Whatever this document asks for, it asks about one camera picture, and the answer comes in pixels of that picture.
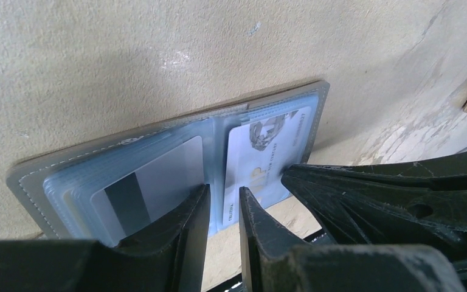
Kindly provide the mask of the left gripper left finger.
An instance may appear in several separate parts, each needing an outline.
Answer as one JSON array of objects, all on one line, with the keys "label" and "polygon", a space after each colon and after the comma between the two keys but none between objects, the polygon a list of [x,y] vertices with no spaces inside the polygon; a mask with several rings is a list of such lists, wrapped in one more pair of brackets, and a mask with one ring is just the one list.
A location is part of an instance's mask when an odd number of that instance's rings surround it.
[{"label": "left gripper left finger", "polygon": [[210,187],[116,247],[97,240],[0,240],[0,291],[199,291]]}]

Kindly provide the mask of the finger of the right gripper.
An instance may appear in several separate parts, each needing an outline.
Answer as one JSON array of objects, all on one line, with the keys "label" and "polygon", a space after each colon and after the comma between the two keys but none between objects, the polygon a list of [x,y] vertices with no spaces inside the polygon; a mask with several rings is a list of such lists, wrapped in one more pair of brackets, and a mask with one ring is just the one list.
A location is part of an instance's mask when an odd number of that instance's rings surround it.
[{"label": "finger of the right gripper", "polygon": [[424,244],[467,258],[467,152],[397,164],[293,165],[282,184],[337,244]]}]

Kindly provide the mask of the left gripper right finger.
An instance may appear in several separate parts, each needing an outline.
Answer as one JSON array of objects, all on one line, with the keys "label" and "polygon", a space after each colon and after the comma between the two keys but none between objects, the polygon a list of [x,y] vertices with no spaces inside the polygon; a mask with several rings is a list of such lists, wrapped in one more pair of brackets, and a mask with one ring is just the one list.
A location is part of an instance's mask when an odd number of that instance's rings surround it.
[{"label": "left gripper right finger", "polygon": [[239,189],[245,291],[463,291],[454,267],[426,245],[317,245]]}]

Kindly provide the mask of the white magnetic stripe card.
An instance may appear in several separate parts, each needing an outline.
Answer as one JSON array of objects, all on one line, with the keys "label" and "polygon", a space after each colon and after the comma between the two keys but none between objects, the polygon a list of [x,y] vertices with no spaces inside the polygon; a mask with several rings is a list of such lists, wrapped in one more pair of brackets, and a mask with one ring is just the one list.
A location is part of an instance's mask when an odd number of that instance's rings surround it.
[{"label": "white magnetic stripe card", "polygon": [[203,183],[202,137],[195,136],[93,194],[94,236],[116,246],[173,210]]}]

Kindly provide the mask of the grey card holder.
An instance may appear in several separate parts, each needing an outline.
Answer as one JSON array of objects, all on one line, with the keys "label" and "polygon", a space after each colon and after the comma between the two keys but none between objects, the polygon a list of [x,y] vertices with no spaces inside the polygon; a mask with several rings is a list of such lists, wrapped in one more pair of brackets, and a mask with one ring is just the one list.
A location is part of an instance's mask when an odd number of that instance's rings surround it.
[{"label": "grey card holder", "polygon": [[283,171],[308,161],[329,89],[312,82],[85,142],[15,165],[6,183],[47,237],[108,246],[207,184],[214,235],[238,221],[239,187],[265,208],[290,196]]}]

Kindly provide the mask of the silver VIP credit card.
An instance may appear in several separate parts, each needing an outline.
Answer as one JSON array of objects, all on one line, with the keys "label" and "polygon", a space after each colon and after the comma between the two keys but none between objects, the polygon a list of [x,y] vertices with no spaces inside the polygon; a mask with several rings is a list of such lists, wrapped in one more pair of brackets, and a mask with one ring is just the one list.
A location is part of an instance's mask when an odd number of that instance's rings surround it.
[{"label": "silver VIP credit card", "polygon": [[311,108],[294,109],[230,130],[227,146],[223,223],[239,216],[239,189],[251,190],[261,207],[288,197],[280,180],[285,168],[300,162],[310,130]]}]

